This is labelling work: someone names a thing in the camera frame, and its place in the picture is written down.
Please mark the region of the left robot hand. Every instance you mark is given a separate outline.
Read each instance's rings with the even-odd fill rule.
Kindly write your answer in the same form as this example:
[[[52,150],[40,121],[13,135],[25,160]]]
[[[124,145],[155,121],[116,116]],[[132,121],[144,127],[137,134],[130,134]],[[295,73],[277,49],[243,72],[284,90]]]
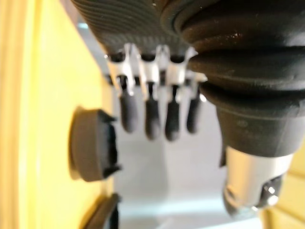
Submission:
[[[284,175],[305,136],[305,3],[302,0],[75,0],[106,54],[127,132],[137,126],[130,64],[138,51],[146,134],[160,132],[159,58],[167,55],[171,90],[165,134],[179,135],[180,87],[199,76],[187,128],[200,97],[216,106],[222,133],[223,199],[245,218],[278,202]]]

